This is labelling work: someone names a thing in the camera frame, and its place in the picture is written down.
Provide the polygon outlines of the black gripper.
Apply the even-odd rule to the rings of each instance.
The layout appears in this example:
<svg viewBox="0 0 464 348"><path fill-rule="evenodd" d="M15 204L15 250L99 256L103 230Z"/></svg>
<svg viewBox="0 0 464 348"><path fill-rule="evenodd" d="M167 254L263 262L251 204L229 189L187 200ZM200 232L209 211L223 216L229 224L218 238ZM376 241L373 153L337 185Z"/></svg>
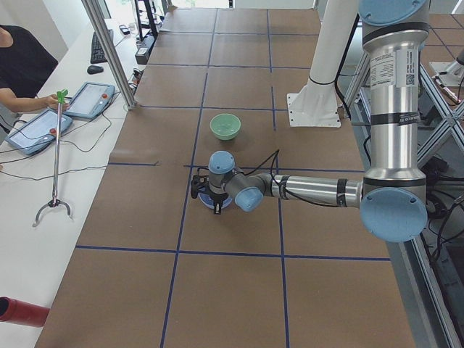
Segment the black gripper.
<svg viewBox="0 0 464 348"><path fill-rule="evenodd" d="M229 205L229 195L224 191L216 192L209 188L210 204L214 205L213 213L220 215L222 212L222 205Z"/></svg>

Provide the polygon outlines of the person's forearm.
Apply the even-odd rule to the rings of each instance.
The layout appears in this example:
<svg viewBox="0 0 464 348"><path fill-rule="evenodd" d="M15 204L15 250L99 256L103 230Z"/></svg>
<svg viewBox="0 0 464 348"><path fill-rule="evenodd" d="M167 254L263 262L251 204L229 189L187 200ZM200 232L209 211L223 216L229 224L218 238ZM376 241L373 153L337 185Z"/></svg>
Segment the person's forearm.
<svg viewBox="0 0 464 348"><path fill-rule="evenodd" d="M16 113L33 112L47 107L47 99L44 98L20 98L10 88L2 88L1 104L8 110Z"/></svg>

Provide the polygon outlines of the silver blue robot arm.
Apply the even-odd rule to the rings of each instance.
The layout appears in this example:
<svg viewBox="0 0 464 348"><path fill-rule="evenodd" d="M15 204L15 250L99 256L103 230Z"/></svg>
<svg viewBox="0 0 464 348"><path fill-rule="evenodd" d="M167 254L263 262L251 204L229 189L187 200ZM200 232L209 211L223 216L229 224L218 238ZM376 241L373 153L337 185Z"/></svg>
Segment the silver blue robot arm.
<svg viewBox="0 0 464 348"><path fill-rule="evenodd" d="M233 155L212 154L208 175L191 183L220 211L225 199L243 211L267 196L322 207L355 207L363 225L389 242L414 239L427 222L426 177L418 169L419 49L428 37L427 1L329 1L307 84L287 96L293 127L335 127L336 76L356 24L370 66L370 168L361 181L245 173Z"/></svg>

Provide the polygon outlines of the person's hand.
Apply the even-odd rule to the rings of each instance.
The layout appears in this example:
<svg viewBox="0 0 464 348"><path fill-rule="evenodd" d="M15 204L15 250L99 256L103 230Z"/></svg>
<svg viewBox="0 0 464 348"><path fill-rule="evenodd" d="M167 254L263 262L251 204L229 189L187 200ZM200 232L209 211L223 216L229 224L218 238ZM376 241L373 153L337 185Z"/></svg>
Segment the person's hand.
<svg viewBox="0 0 464 348"><path fill-rule="evenodd" d="M45 97L44 103L46 107L49 107L52 109L58 109L58 106L59 106L58 96L56 94L48 95L47 97ZM70 106L69 103L64 103L62 106L62 109L67 110L69 106Z"/></svg>

